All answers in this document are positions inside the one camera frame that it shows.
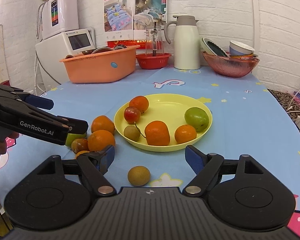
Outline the light green apple fruit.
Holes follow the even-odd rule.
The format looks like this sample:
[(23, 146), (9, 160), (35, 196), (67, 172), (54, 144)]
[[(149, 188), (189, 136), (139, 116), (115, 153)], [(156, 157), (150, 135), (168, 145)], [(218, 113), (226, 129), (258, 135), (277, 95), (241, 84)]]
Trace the light green apple fruit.
[(65, 142), (65, 146), (66, 147), (71, 147), (71, 144), (74, 140), (76, 139), (86, 139), (87, 138), (87, 133), (84, 134), (72, 134), (69, 133), (67, 138), (66, 138), (66, 142)]

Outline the small mandarin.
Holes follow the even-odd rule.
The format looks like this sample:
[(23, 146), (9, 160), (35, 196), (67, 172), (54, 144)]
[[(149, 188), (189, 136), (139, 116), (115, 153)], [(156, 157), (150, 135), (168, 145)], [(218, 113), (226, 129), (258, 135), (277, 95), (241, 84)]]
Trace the small mandarin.
[(174, 133), (174, 138), (177, 144), (183, 144), (196, 139), (197, 132), (195, 128), (191, 125), (181, 125)]

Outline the brown longan fruit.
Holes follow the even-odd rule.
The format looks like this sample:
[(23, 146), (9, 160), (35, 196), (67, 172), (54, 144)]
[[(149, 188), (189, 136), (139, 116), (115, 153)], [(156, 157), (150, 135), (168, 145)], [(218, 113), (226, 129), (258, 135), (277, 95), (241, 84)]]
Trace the brown longan fruit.
[(149, 182), (151, 173), (144, 166), (135, 166), (129, 170), (127, 177), (131, 185), (143, 186)]

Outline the orange with stem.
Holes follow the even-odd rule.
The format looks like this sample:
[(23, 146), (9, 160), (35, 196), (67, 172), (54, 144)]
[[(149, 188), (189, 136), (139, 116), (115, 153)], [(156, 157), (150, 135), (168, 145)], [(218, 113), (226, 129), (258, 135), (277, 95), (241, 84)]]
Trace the orange with stem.
[(145, 127), (145, 136), (148, 145), (167, 146), (170, 144), (170, 134), (163, 121), (152, 121)]

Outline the yellow orange kumquat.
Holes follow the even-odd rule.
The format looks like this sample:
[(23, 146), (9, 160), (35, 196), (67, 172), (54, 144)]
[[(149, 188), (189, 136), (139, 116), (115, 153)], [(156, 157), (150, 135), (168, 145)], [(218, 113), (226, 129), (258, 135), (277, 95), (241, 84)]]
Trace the yellow orange kumquat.
[(80, 155), (85, 154), (85, 153), (90, 153), (90, 151), (79, 151), (76, 155), (75, 155), (75, 159), (77, 159)]

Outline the dark red plum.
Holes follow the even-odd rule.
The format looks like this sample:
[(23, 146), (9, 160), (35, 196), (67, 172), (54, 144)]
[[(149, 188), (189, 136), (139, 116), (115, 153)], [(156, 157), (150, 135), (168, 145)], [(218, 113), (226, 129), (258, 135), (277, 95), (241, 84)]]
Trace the dark red plum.
[(81, 151), (88, 151), (88, 140), (84, 138), (75, 139), (71, 143), (71, 150), (74, 152), (74, 154), (77, 154)]

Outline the large orange near plate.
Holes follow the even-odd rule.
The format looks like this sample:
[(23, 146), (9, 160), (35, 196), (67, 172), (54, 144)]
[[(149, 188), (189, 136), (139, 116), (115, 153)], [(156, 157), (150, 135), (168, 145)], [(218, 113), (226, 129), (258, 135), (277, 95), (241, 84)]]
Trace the large orange near plate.
[(99, 130), (106, 130), (112, 135), (115, 133), (114, 123), (105, 115), (96, 117), (91, 124), (91, 132), (94, 133)]

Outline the white appliance with screen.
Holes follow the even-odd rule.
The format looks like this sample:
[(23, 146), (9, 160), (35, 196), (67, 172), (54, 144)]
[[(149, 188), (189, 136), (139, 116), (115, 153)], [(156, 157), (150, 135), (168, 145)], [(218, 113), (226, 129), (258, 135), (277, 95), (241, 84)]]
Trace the white appliance with screen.
[(69, 81), (62, 59), (95, 48), (93, 28), (65, 31), (36, 44), (35, 50), (45, 89), (51, 90)]

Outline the yellow plastic plate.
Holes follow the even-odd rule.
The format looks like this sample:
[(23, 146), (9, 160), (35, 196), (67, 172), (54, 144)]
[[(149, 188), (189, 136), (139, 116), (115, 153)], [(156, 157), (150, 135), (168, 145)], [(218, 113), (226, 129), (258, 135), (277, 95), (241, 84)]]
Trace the yellow plastic plate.
[[(151, 94), (146, 95), (149, 101), (149, 108), (143, 113), (137, 122), (141, 132), (145, 131), (147, 124), (152, 121), (163, 121), (168, 128), (170, 134), (170, 144), (168, 146), (151, 146), (147, 144), (146, 139), (141, 135), (138, 141), (133, 141), (125, 138), (131, 145), (146, 151), (151, 152), (172, 152), (182, 150), (189, 144), (195, 144), (208, 132), (212, 125), (212, 113), (207, 106), (197, 99), (180, 94)], [(178, 144), (174, 138), (175, 130), (186, 124), (184, 114), (191, 107), (203, 109), (209, 117), (209, 124), (203, 131), (197, 133), (196, 139), (183, 144)]]

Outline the orange plastic basket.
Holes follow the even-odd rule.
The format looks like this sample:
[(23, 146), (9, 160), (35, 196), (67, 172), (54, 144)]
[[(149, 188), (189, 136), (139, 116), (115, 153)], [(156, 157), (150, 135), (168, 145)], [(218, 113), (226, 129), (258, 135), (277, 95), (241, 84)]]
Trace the orange plastic basket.
[(110, 83), (132, 74), (136, 66), (136, 50), (128, 46), (102, 53), (62, 59), (72, 83)]

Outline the small orange in plate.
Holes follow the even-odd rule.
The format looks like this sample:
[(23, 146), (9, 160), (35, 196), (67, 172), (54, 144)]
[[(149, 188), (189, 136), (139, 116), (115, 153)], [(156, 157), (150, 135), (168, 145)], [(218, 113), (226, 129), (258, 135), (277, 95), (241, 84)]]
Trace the small orange in plate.
[(142, 114), (149, 108), (149, 101), (145, 96), (136, 96), (130, 100), (129, 107), (137, 108)]

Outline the blue patterned tablecloth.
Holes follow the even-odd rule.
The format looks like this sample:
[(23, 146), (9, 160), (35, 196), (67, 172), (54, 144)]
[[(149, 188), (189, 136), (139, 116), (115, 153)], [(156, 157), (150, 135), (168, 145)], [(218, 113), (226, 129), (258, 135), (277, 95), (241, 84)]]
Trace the blue patterned tablecloth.
[[(225, 159), (248, 154), (297, 195), (300, 210), (300, 132), (278, 101), (253, 75), (232, 79), (210, 68), (185, 72), (173, 67), (137, 70), (114, 83), (65, 83), (44, 97), (54, 101), (54, 115), (86, 120), (100, 115), (111, 120), (117, 110), (138, 95), (172, 93), (199, 99), (210, 109), (212, 126), (195, 147)], [(145, 166), (151, 173), (147, 187), (179, 186), (196, 175), (185, 161), (184, 150), (154, 153), (139, 150), (116, 133), (115, 160), (105, 177), (119, 191), (130, 186), (128, 171)], [(73, 159), (67, 147), (21, 135), (0, 160), (0, 200), (47, 157)]]

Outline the red plastic basket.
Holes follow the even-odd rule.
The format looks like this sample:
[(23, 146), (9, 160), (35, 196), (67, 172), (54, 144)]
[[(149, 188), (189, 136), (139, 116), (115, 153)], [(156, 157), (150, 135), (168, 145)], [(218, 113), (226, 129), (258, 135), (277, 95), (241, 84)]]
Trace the red plastic basket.
[(136, 54), (136, 59), (139, 66), (145, 70), (161, 69), (168, 65), (170, 53), (158, 54), (157, 56), (147, 54)]

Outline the glass cup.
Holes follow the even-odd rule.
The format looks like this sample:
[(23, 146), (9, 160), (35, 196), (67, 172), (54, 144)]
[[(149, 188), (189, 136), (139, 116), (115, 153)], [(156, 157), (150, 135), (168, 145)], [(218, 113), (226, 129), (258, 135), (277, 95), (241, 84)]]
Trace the glass cup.
[(164, 54), (161, 26), (156, 21), (146, 28), (145, 54), (152, 57)]

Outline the white ceramic bowl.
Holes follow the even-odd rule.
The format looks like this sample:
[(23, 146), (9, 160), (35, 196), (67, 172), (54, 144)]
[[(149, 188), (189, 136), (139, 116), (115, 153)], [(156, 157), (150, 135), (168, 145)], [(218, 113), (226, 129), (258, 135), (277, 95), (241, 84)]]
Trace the white ceramic bowl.
[(231, 56), (244, 56), (253, 54), (255, 49), (242, 42), (231, 40), (229, 42), (229, 52)]

